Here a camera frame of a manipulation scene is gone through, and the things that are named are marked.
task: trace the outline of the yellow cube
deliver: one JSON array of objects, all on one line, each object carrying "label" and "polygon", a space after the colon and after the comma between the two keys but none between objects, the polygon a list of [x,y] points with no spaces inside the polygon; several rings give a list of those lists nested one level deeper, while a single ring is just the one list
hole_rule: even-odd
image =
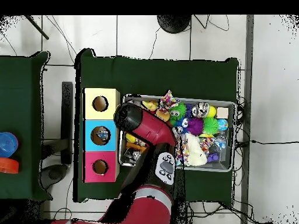
[{"label": "yellow cube", "polygon": [[116,89],[84,88],[83,104],[85,120],[112,120],[120,104],[120,93]]}]

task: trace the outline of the round hole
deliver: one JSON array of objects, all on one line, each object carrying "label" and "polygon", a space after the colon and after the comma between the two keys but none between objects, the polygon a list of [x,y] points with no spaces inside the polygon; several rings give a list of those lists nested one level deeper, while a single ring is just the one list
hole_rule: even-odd
[{"label": "round hole", "polygon": [[96,160],[92,165],[92,169],[97,174],[105,174],[108,170],[108,164],[104,160]]},{"label": "round hole", "polygon": [[96,127],[91,132],[91,140],[97,145],[107,144],[110,140],[110,137],[110,131],[104,126]]},{"label": "round hole", "polygon": [[106,111],[108,108],[107,98],[104,96],[97,96],[92,102],[92,106],[96,111]]}]

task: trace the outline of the green table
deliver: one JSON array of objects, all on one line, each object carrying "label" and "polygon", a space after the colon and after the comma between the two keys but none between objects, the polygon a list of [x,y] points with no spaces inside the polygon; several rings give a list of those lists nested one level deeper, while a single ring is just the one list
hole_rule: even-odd
[{"label": "green table", "polygon": [[[165,61],[94,57],[91,49],[76,57],[76,115],[74,159],[74,200],[112,199],[130,171],[122,166],[115,183],[82,182],[82,88],[116,88],[127,93],[162,96],[170,89],[175,97],[236,102],[236,58],[225,62]],[[231,205],[232,171],[186,171],[187,201],[221,201]]]},{"label": "green table", "polygon": [[0,131],[19,141],[11,156],[19,162],[18,174],[0,173],[0,198],[50,200],[39,184],[41,165],[40,76],[48,52],[31,57],[0,56]]}]

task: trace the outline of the shape sorter box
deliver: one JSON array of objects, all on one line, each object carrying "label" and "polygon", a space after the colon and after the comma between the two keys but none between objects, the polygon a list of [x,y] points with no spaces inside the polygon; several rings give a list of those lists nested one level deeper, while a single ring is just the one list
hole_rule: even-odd
[{"label": "shape sorter box", "polygon": [[[107,170],[105,174],[98,174],[94,171],[94,164],[98,160],[106,163]],[[85,152],[85,162],[83,164],[85,166],[84,183],[115,182],[119,174],[116,151]]]},{"label": "shape sorter box", "polygon": [[[104,127],[109,132],[106,144],[98,145],[92,140],[94,130]],[[119,130],[113,120],[85,120],[85,150],[84,151],[117,151],[117,139]]]},{"label": "shape sorter box", "polygon": [[83,89],[84,116],[86,120],[112,120],[116,107],[120,104],[120,93],[116,89]]}]

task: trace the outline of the gray storage bin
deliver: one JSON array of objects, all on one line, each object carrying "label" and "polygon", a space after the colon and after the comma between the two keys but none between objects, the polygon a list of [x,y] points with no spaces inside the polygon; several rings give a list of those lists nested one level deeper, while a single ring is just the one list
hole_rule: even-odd
[{"label": "gray storage bin", "polygon": [[[128,100],[134,101],[159,101],[161,96],[148,96],[148,95],[136,95],[127,94],[123,97],[123,102]],[[185,166],[186,170],[197,170],[197,171],[210,171],[210,172],[228,172],[232,169],[234,165],[234,145],[235,145],[235,131],[236,131],[236,120],[237,120],[237,105],[230,101],[217,101],[217,100],[201,100],[201,99],[187,99],[187,98],[177,98],[183,103],[195,105],[198,102],[207,102],[214,107],[227,107],[228,108],[228,129],[226,130],[227,135],[227,147],[223,149],[220,153],[219,161],[206,163],[202,166]],[[120,131],[119,139],[119,163],[123,166],[134,166],[135,164],[127,163],[124,160],[124,153],[126,151],[126,139],[125,133]]]}]

